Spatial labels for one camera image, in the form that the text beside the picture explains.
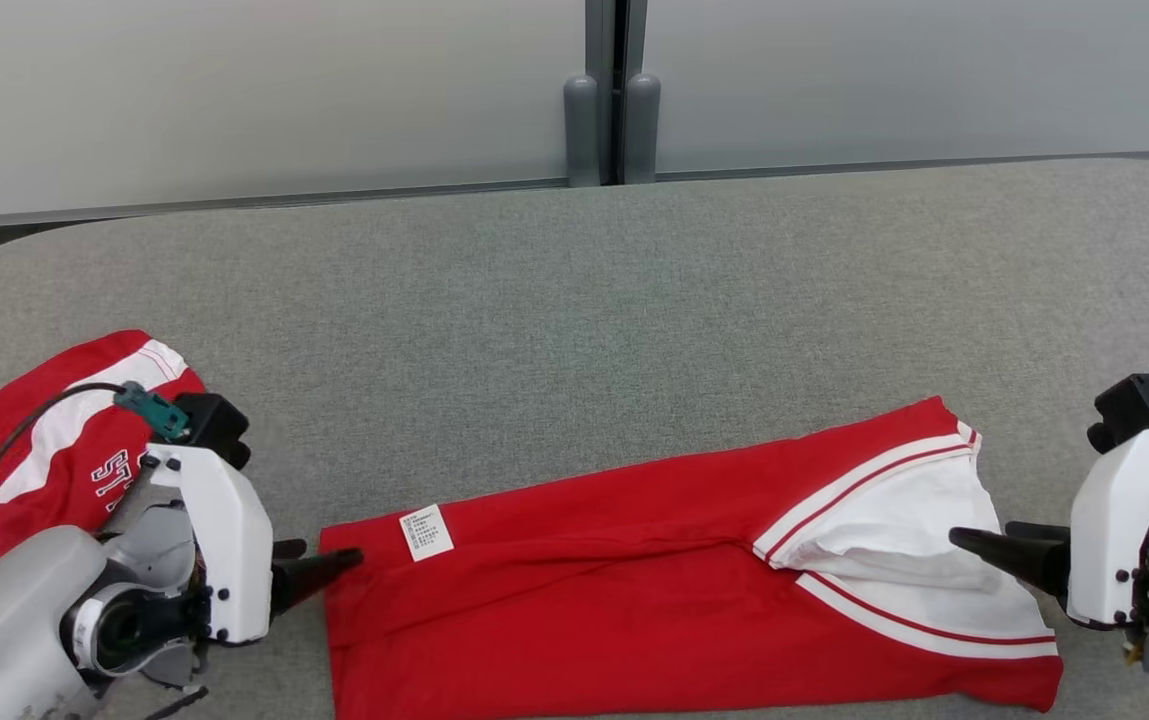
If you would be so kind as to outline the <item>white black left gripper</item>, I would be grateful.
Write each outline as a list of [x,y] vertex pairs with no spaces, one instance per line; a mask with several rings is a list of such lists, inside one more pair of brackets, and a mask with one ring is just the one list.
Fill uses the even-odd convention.
[[151,626],[170,638],[260,641],[271,628],[271,589],[272,616],[283,616],[364,562],[358,548],[304,557],[304,539],[273,541],[250,480],[208,448],[151,443],[146,456],[155,460],[149,482],[182,500],[139,518],[140,582],[163,596]]

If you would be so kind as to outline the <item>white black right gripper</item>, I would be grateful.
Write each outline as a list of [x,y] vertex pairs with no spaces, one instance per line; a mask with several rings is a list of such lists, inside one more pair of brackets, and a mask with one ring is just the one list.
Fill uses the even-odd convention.
[[949,541],[995,570],[1067,601],[1081,624],[1124,624],[1149,543],[1149,429],[1098,457],[1069,527],[1008,521],[1003,532],[954,527]]

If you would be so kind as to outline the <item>red garment white striped trim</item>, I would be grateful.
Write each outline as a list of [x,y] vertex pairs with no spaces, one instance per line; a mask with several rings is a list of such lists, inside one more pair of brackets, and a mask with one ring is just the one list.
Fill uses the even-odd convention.
[[324,529],[337,720],[514,720],[967,694],[1046,712],[1035,597],[949,541],[998,531],[939,397]]

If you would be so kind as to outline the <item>red garment with lettering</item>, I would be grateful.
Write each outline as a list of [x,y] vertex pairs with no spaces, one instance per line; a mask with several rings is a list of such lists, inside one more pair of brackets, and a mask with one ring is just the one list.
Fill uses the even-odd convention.
[[102,533],[134,486],[151,429],[114,405],[109,384],[175,401],[205,384],[140,330],[67,348],[0,388],[0,557],[36,533]]

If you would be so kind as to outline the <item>grey partition post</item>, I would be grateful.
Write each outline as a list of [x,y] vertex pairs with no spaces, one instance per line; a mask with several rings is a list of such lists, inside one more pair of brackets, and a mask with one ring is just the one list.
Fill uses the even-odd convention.
[[597,184],[629,181],[630,83],[643,73],[650,0],[584,0],[584,73],[596,82]]

